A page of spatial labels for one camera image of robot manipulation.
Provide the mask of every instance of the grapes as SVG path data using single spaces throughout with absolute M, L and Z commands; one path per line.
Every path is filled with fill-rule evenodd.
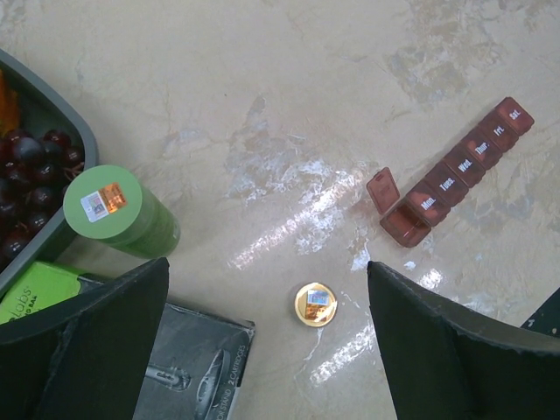
M 32 137 L 32 135 L 29 131 L 25 131 L 24 129 L 13 129 L 6 133 L 6 135 L 3 137 L 3 140 L 13 145 L 20 138 L 24 138 L 24 137 Z
M 7 199 L 0 203 L 0 221 L 2 223 L 14 221 L 24 211 L 20 201 Z
M 35 236 L 39 233 L 39 230 L 45 227 L 46 223 L 49 221 L 49 216 L 46 213 L 31 213 L 25 219 L 25 225 L 27 226 L 27 231 Z
M 67 149 L 72 145 L 70 136 L 64 131 L 58 129 L 51 129 L 45 133 L 43 137 L 45 142 L 53 142 L 60 146 L 62 149 Z
M 35 208 L 48 209 L 56 203 L 56 193 L 48 186 L 40 186 L 31 191 L 29 202 Z
M 33 170 L 33 179 L 40 186 L 56 186 L 62 180 L 62 170 L 56 164 L 43 164 Z
M 8 182 L 20 193 L 28 193 L 33 188 L 29 173 L 22 165 L 15 166 L 9 171 L 6 175 L 6 179 L 8 179 Z
M 43 148 L 45 149 L 47 162 L 57 164 L 62 160 L 62 153 L 64 152 L 64 149 L 59 144 L 53 142 L 43 142 Z
M 0 271 L 60 209 L 83 166 L 83 148 L 59 129 L 42 140 L 24 129 L 0 139 Z
M 10 183 L 3 178 L 0 178 L 0 201 L 10 199 L 13 195 L 13 190 Z
M 13 260 L 29 243 L 30 236 L 19 230 L 13 231 L 2 244 L 2 255 L 9 260 Z
M 19 162 L 35 166 L 45 161 L 45 148 L 43 144 L 31 137 L 22 137 L 11 147 L 14 158 Z
M 83 163 L 84 150 L 79 146 L 70 146 L 62 154 L 62 162 L 65 166 L 75 167 Z

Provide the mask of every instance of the pill box lid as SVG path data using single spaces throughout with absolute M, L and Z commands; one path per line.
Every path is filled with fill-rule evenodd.
M 366 188 L 379 214 L 385 214 L 401 197 L 393 174 L 387 167 L 377 172 Z

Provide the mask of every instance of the barcode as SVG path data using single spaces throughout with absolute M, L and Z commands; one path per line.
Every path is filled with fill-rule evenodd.
M 103 203 L 101 195 L 98 192 L 93 192 L 80 200 L 81 206 L 86 212 L 86 216 L 92 223 L 107 216 L 109 212 L 105 203 Z
M 329 305 L 329 294 L 322 290 L 309 290 L 307 292 L 307 303 L 311 305 Z
M 88 201 L 96 216 L 99 216 L 105 211 L 105 206 L 103 205 L 102 199 L 100 199 L 99 196 L 91 197 L 88 199 Z

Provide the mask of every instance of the orange label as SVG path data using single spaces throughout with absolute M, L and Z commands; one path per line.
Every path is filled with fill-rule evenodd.
M 128 204 L 124 198 L 123 190 L 117 182 L 104 186 L 98 193 L 110 214 Z

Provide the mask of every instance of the green bottle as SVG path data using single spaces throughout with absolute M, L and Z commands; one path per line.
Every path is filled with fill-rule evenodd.
M 129 171 L 104 164 L 68 186 L 64 215 L 78 235 L 133 256 L 168 256 L 177 247 L 175 216 Z

